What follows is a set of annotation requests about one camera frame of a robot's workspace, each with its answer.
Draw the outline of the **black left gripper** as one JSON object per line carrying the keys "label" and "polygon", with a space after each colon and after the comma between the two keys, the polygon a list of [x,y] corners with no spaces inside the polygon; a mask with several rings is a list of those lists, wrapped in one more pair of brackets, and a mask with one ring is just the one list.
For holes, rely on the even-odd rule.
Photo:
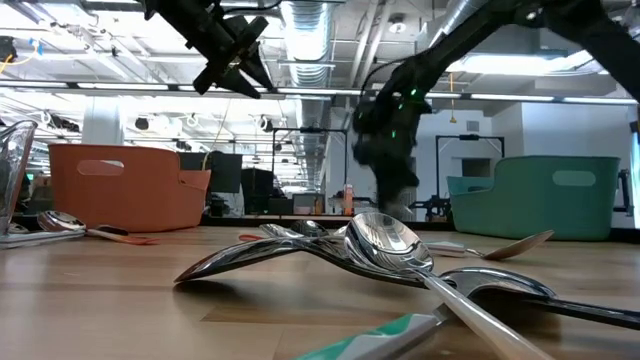
{"label": "black left gripper", "polygon": [[193,80],[200,95],[212,86],[259,99],[260,93],[243,74],[271,91],[273,84],[259,54],[258,37],[269,25],[264,17],[224,19],[211,14],[208,0],[142,0],[145,19],[160,15],[195,48],[208,64]]}

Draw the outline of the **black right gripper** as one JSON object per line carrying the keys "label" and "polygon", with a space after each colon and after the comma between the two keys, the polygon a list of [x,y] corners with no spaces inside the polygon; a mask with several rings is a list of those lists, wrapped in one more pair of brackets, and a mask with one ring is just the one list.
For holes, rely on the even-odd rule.
{"label": "black right gripper", "polygon": [[357,134],[352,145],[353,156],[374,174],[379,211],[395,213],[399,220],[416,217],[410,208],[412,193],[402,191],[420,184],[411,166],[420,118],[421,114],[415,112],[396,113],[389,121],[381,121],[366,112],[353,114],[352,128]]}

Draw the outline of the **teal-handled silver spoon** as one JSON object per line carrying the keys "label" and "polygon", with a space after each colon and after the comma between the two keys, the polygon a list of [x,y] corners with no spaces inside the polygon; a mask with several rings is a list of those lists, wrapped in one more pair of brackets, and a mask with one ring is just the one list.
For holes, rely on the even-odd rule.
{"label": "teal-handled silver spoon", "polygon": [[452,242],[428,242],[426,246],[431,253],[439,256],[464,258],[468,255],[473,255],[475,257],[488,261],[501,261],[519,256],[541,245],[542,243],[549,240],[554,234],[555,232],[553,230],[547,230],[535,235],[528,236],[510,245],[493,250],[489,253],[483,253],[478,250],[466,247],[465,245]]}
{"label": "teal-handled silver spoon", "polygon": [[[472,297],[486,289],[554,297],[541,282],[501,269],[464,267],[449,270],[440,278],[461,294]],[[385,360],[399,356],[443,327],[453,315],[442,305],[431,314],[407,314],[376,329],[344,338],[294,360]]]}
{"label": "teal-handled silver spoon", "polygon": [[0,250],[28,247],[62,240],[80,238],[84,231],[34,232],[27,234],[8,234],[0,236]]}

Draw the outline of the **black cabinet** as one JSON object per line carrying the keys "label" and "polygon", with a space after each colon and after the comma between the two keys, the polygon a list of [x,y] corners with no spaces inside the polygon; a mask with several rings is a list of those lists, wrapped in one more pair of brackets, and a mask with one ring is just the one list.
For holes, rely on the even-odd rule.
{"label": "black cabinet", "polygon": [[273,173],[257,168],[241,170],[241,185],[246,214],[265,214],[273,192]]}
{"label": "black cabinet", "polygon": [[211,170],[207,196],[209,215],[230,218],[243,216],[242,156],[213,151],[208,156],[207,164]]}

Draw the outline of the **long LED light bar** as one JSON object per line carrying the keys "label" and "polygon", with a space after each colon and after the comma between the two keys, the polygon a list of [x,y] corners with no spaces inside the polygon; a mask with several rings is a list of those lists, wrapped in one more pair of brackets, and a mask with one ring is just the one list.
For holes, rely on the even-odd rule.
{"label": "long LED light bar", "polygon": [[[59,82],[48,80],[0,80],[0,88],[15,91],[33,91],[50,93],[114,93],[115,95],[135,96],[195,96],[197,92],[192,85],[154,84],[154,83],[110,83],[110,82]],[[301,88],[284,87],[269,91],[258,87],[260,95],[269,96],[311,96],[311,97],[357,97],[358,89],[335,88]],[[427,99],[446,99],[455,101],[496,101],[526,103],[560,103],[580,105],[638,105],[633,98],[584,97],[584,96],[549,96],[549,95],[508,95],[465,92],[428,92]]]}

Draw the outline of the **teal plastic bin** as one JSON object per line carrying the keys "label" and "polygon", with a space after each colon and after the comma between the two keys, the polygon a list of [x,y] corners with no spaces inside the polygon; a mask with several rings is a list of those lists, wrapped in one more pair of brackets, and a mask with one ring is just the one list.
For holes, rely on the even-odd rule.
{"label": "teal plastic bin", "polygon": [[520,239],[603,241],[611,230],[620,159],[529,155],[503,158],[491,177],[447,178],[457,231]]}

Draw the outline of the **white pillar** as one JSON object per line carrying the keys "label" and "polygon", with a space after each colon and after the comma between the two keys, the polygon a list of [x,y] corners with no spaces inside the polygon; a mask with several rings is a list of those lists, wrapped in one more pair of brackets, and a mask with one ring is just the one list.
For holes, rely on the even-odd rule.
{"label": "white pillar", "polygon": [[115,98],[88,98],[82,123],[83,144],[123,145],[124,128],[119,103]]}

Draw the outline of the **orange plastic bin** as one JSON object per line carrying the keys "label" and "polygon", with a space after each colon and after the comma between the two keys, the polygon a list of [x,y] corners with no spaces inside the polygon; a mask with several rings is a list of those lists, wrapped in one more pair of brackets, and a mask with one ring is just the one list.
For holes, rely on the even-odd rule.
{"label": "orange plastic bin", "polygon": [[173,151],[52,144],[49,161],[54,209],[89,227],[154,233],[200,223],[211,172],[183,170]]}

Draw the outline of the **pile of silver cutlery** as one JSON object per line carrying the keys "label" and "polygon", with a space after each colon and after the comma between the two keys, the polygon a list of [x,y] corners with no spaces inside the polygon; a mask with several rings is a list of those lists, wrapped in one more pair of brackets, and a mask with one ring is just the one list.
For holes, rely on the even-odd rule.
{"label": "pile of silver cutlery", "polygon": [[[294,252],[312,254],[370,279],[416,288],[425,286],[414,274],[395,275],[366,262],[355,255],[348,240],[340,236],[278,237],[236,244],[196,262],[175,281],[180,283],[204,278]],[[640,330],[640,312],[563,300],[543,283],[514,272],[489,267],[463,267],[446,271],[439,278],[472,299],[495,296],[504,303],[510,301],[541,311]]]}

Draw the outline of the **black equipment stand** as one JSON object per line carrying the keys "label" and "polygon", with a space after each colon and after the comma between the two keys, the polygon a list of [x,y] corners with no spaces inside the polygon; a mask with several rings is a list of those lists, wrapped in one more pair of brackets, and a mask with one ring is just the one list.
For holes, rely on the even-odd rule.
{"label": "black equipment stand", "polygon": [[620,181],[620,188],[621,188],[622,200],[623,200],[622,212],[626,213],[628,216],[631,216],[633,213],[633,209],[632,209],[630,196],[629,196],[629,170],[622,169],[618,174],[618,178]]}

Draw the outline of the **clear glass dish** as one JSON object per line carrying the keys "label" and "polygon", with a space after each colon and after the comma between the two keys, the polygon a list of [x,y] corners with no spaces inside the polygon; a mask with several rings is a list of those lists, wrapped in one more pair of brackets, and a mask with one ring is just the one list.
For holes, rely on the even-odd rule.
{"label": "clear glass dish", "polygon": [[25,120],[0,131],[0,238],[9,234],[36,128]]}

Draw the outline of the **silver ceiling duct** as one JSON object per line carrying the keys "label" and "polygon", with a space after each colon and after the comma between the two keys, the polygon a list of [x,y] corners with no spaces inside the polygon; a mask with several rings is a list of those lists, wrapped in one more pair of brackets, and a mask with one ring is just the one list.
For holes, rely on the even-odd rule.
{"label": "silver ceiling duct", "polygon": [[[327,62],[330,48],[333,6],[327,3],[285,0],[280,5],[284,19],[284,39],[292,86],[301,88],[324,88],[328,85]],[[320,128],[325,110],[321,100],[296,100],[298,127]],[[317,140],[302,136],[305,170],[308,189],[320,187],[321,150]]]}
{"label": "silver ceiling duct", "polygon": [[433,34],[450,34],[464,20],[491,0],[450,0],[443,15],[437,17]]}

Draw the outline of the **black metal frame stand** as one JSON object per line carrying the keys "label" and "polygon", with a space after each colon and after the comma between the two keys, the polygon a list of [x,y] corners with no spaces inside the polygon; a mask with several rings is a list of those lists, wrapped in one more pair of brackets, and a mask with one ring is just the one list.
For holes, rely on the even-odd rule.
{"label": "black metal frame stand", "polygon": [[489,145],[493,146],[502,158],[505,157],[505,138],[502,136],[482,136],[478,134],[460,134],[460,135],[436,135],[435,136],[435,173],[436,173],[436,194],[434,197],[437,199],[437,208],[442,216],[447,218],[448,223],[453,223],[453,215],[451,212],[451,202],[449,199],[444,199],[440,196],[440,147],[441,139],[456,139],[459,141],[480,141],[484,140]]}
{"label": "black metal frame stand", "polygon": [[271,133],[271,172],[273,184],[285,195],[322,195],[315,200],[313,215],[331,215],[328,203],[327,165],[331,139],[348,139],[345,130],[314,126],[276,127]]}

